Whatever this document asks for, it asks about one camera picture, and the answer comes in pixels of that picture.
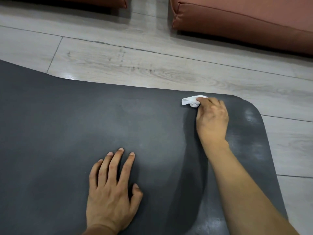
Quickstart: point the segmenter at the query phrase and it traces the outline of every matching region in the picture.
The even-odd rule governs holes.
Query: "white cloth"
[[[197,101],[198,97],[207,98],[207,96],[205,95],[194,95],[194,96],[182,99],[182,105],[190,104],[191,107],[196,108],[200,105],[200,102]]]

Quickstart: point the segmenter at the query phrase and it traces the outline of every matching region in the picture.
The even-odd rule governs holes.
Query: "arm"
[[[117,168],[124,150],[115,155],[110,152],[99,160],[89,175],[89,196],[87,202],[87,230],[82,235],[117,235],[131,223],[139,208],[143,193],[137,184],[128,197],[128,180],[135,154],[131,153],[124,163],[119,181]]]
[[[228,113],[223,101],[198,98],[197,131],[213,167],[231,235],[299,235],[234,156],[225,140]]]

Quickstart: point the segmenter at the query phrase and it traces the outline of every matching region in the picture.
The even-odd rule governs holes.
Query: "hand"
[[[228,112],[223,101],[198,97],[197,132],[202,145],[226,142]]]
[[[143,193],[137,184],[132,188],[131,201],[128,198],[128,180],[135,154],[126,160],[119,181],[117,167],[124,150],[120,148],[115,155],[110,152],[99,160],[89,175],[89,196],[87,202],[87,230],[103,227],[111,234],[118,234],[131,223],[137,213]]]

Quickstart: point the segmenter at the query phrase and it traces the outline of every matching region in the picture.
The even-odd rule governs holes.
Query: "floor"
[[[108,15],[0,0],[0,59],[102,83],[233,94],[263,116],[290,222],[313,234],[313,59],[170,31],[168,0]]]

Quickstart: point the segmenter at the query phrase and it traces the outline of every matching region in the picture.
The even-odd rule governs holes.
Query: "brown leather sofa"
[[[313,0],[171,0],[172,27],[313,55]]]
[[[103,7],[127,8],[126,0],[65,0],[65,1],[81,2]]]

